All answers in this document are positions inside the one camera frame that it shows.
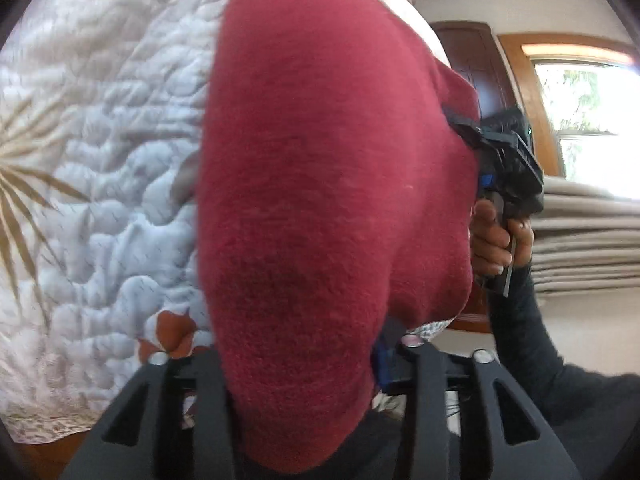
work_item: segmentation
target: hand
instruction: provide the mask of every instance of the hand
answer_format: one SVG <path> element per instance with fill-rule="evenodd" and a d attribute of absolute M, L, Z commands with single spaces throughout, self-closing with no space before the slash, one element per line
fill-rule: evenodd
<path fill-rule="evenodd" d="M 510 236 L 496 221 L 497 211 L 489 200 L 479 200 L 471 219 L 471 266 L 478 276 L 498 276 L 511 263 L 507 250 Z M 524 267 L 531 261 L 533 230 L 528 218 L 509 220 L 507 229 L 516 240 L 514 267 Z"/>

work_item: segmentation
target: wooden floor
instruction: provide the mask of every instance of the wooden floor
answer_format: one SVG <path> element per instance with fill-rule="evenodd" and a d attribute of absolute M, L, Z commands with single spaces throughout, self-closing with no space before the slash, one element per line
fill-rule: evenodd
<path fill-rule="evenodd" d="M 85 433 L 76 433 L 50 444 L 18 444 L 31 469 L 41 480 L 58 480 L 60 473 L 82 445 Z"/>

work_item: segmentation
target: orange flower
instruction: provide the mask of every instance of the orange flower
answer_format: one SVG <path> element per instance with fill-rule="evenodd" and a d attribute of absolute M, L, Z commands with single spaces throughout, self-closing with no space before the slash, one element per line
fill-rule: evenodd
<path fill-rule="evenodd" d="M 196 323 L 189 317 L 188 312 L 180 315 L 170 310 L 163 310 L 158 314 L 156 322 L 156 337 L 160 342 L 161 348 L 146 339 L 139 339 L 138 357 L 140 362 L 146 363 L 149 357 L 156 352 L 166 352 L 169 357 L 177 359 L 206 350 L 204 346 L 196 346 L 193 351 L 191 349 L 196 328 Z"/>

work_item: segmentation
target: red fabric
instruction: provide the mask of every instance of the red fabric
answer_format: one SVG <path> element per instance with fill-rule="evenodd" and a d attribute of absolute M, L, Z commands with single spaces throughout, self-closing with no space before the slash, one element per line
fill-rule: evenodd
<path fill-rule="evenodd" d="M 281 472 L 364 415 L 389 311 L 448 319 L 471 286 L 474 90 L 378 0 L 230 0 L 197 190 L 201 284 L 242 446 Z"/>

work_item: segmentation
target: window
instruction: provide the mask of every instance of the window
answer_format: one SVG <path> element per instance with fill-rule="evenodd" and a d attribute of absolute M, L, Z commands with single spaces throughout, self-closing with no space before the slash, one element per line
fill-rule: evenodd
<path fill-rule="evenodd" d="M 500 37 L 546 174 L 640 199 L 636 51 L 568 34 Z"/>
<path fill-rule="evenodd" d="M 640 75 L 606 64 L 534 66 L 567 179 L 640 199 Z"/>

